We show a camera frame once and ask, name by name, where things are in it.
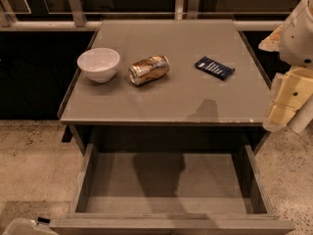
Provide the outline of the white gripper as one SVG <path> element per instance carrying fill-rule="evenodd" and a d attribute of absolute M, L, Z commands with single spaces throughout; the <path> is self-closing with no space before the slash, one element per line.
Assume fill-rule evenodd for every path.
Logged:
<path fill-rule="evenodd" d="M 313 0 L 301 0 L 291 14 L 258 45 L 279 52 L 292 67 L 277 73 L 263 127 L 271 132 L 289 127 L 302 132 L 313 119 Z"/>

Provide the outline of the white robot base corner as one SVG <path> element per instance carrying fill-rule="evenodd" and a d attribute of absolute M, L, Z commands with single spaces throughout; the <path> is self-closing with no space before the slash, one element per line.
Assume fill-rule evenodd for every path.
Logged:
<path fill-rule="evenodd" d="M 2 235 L 59 235 L 45 223 L 26 218 L 15 218 L 5 228 Z"/>

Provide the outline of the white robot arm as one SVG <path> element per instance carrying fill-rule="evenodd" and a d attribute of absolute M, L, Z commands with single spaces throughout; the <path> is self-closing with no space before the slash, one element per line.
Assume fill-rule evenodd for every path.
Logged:
<path fill-rule="evenodd" d="M 303 131 L 313 119 L 313 0 L 301 0 L 258 48 L 278 52 L 280 60 L 291 66 L 285 74 L 275 74 L 263 127 Z"/>

